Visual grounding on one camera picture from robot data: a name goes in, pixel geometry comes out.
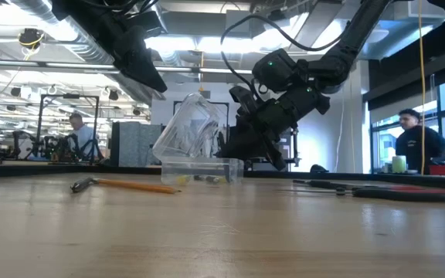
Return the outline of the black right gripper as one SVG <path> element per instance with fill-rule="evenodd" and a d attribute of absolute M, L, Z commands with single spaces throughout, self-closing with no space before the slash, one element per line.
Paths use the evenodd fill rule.
<path fill-rule="evenodd" d="M 330 98 L 309 86 L 296 86 L 278 99 L 257 103 L 250 90 L 235 86 L 229 91 L 240 104 L 236 126 L 229 132 L 229 140 L 222 143 L 218 158 L 266 158 L 278 171 L 286 167 L 279 150 L 280 135 L 312 110 L 325 114 L 330 109 Z"/>

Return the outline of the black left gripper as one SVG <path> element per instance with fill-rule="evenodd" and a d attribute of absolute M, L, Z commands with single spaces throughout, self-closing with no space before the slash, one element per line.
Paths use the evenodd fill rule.
<path fill-rule="evenodd" d="M 125 76 L 164 93 L 167 86 L 145 42 L 165 30 L 151 9 L 156 1 L 63 0 L 63 16 L 75 20 L 110 56 L 121 58 Z"/>

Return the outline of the clear plastic supply box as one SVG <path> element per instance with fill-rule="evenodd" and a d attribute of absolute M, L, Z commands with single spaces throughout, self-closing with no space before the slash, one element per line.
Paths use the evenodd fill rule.
<path fill-rule="evenodd" d="M 187 185 L 238 185 L 243 179 L 244 162 L 236 158 L 218 158 L 222 143 L 229 139 L 228 113 L 225 103 L 212 103 L 198 93 L 191 93 L 173 105 L 173 117 L 153 147 L 161 162 L 161 181 L 177 185 L 179 175 L 191 175 Z M 203 181 L 195 181 L 202 175 Z M 206 176 L 219 178 L 218 184 Z"/>

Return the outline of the orange pencil with eraser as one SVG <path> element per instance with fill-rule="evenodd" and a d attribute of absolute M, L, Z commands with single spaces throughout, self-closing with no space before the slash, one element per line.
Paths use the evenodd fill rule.
<path fill-rule="evenodd" d="M 180 190 L 164 185 L 149 185 L 141 182 L 134 181 L 118 181 L 118 180 L 109 180 L 109 179 L 93 179 L 97 184 L 107 185 L 115 188 L 128 188 L 146 192 L 157 192 L 157 193 L 165 193 L 165 194 L 176 194 L 179 193 Z"/>

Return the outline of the red and black scissors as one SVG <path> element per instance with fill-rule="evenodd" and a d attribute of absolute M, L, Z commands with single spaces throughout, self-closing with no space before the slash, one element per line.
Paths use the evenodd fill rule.
<path fill-rule="evenodd" d="M 294 193 L 321 193 L 334 194 L 337 196 L 351 195 L 356 198 L 376 198 L 400 202 L 443 202 L 445 203 L 445 190 L 442 189 L 424 189 L 416 187 L 377 187 L 377 186 L 363 186 L 335 189 L 279 189 L 279 192 L 294 192 Z"/>

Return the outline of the black robot workstation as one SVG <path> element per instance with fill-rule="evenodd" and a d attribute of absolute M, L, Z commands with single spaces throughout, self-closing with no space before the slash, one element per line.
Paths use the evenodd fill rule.
<path fill-rule="evenodd" d="M 286 130 L 280 139 L 280 149 L 284 155 L 284 160 L 287 164 L 292 164 L 295 168 L 300 165 L 299 151 L 298 151 L 298 129 L 292 127 Z"/>

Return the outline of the grey partition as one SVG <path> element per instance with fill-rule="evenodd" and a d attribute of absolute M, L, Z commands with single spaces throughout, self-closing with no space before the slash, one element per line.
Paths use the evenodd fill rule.
<path fill-rule="evenodd" d="M 138 122 L 114 122 L 110 139 L 112 166 L 146 168 L 160 164 L 153 155 L 153 147 L 163 126 Z"/>

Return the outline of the person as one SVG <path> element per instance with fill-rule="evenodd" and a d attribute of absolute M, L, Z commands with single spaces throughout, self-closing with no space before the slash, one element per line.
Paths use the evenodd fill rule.
<path fill-rule="evenodd" d="M 409 170 L 428 175 L 431 159 L 445 157 L 445 138 L 434 129 L 424 127 L 421 120 L 420 113 L 413 109 L 399 112 L 403 132 L 396 139 L 396 155 L 406 157 Z"/>
<path fill-rule="evenodd" d="M 81 151 L 81 158 L 85 161 L 89 161 L 92 158 L 92 154 L 98 155 L 98 151 L 94 146 L 93 140 L 93 128 L 88 127 L 84 122 L 80 114 L 71 114 L 69 122 L 73 128 L 72 137 L 68 140 L 72 151 L 79 149 Z"/>

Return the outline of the green cup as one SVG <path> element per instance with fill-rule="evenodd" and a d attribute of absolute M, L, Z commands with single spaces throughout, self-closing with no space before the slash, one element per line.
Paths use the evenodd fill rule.
<path fill-rule="evenodd" d="M 401 174 L 407 170 L 406 156 L 396 155 L 392 157 L 392 173 Z"/>

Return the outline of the silver ventilation duct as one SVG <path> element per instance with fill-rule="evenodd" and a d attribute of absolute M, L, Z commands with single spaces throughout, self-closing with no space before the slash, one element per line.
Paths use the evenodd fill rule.
<path fill-rule="evenodd" d="M 25 14 L 40 20 L 38 26 L 53 39 L 64 42 L 64 46 L 79 56 L 85 63 L 113 65 L 114 59 L 107 54 L 78 23 L 71 17 L 58 20 L 52 13 L 50 0 L 6 0 L 20 8 Z M 122 73 L 107 74 L 116 81 L 122 90 L 133 100 L 149 104 L 153 90 L 133 81 Z"/>

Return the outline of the black aluminium table frame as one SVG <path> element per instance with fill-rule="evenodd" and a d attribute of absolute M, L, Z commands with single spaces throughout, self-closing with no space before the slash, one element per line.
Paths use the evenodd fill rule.
<path fill-rule="evenodd" d="M 121 175 L 160 175 L 159 168 L 125 168 L 108 166 L 89 166 L 76 164 L 21 164 L 0 165 L 0 177 L 51 175 L 68 173 L 101 173 Z M 431 188 L 445 188 L 445 176 L 432 175 L 394 175 L 394 174 L 349 174 L 349 173 L 308 173 L 279 171 L 245 171 L 245 178 L 282 178 L 301 180 L 339 180 L 339 181 L 382 181 L 396 184 L 418 185 Z"/>

